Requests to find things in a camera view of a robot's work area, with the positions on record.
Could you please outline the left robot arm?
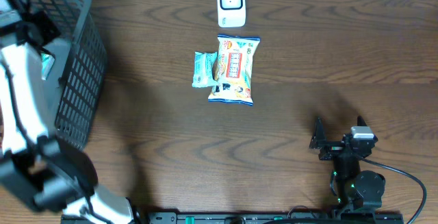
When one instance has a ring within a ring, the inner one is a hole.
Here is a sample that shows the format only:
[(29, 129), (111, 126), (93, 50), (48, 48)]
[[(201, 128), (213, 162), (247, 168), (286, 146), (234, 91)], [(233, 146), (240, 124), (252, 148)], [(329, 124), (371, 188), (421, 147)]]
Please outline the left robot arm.
[(92, 0), (1, 0), (1, 185), (64, 223), (142, 223), (84, 153), (107, 68)]

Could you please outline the yellow snack chip bag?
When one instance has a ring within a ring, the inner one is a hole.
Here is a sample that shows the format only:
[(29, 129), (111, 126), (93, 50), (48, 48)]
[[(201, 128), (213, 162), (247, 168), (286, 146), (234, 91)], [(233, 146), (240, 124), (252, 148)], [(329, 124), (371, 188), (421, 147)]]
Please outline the yellow snack chip bag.
[(218, 58), (214, 73), (217, 84), (208, 96), (209, 102), (253, 106), (253, 58), (260, 41), (260, 37), (218, 34)]

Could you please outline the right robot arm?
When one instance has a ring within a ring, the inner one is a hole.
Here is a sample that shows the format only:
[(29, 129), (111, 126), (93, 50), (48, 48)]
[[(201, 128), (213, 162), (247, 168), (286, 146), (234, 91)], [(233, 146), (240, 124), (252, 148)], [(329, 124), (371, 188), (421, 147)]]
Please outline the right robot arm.
[(309, 147), (320, 151), (320, 160), (333, 162), (330, 187), (339, 202), (332, 211), (334, 218), (351, 219), (359, 214), (374, 216), (382, 206), (385, 178), (360, 167), (360, 161), (372, 154), (377, 142), (378, 138), (361, 116), (357, 117), (357, 124), (350, 132), (338, 141), (329, 141), (322, 120), (316, 119)]

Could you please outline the teal snack pack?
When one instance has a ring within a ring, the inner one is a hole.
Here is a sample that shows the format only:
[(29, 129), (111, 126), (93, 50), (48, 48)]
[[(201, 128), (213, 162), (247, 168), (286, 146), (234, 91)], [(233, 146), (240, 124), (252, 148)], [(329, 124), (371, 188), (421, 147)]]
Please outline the teal snack pack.
[(203, 53), (195, 52), (194, 55), (194, 74), (192, 86), (194, 88), (206, 88), (216, 86), (218, 82), (214, 79), (214, 64), (217, 59), (217, 52)]

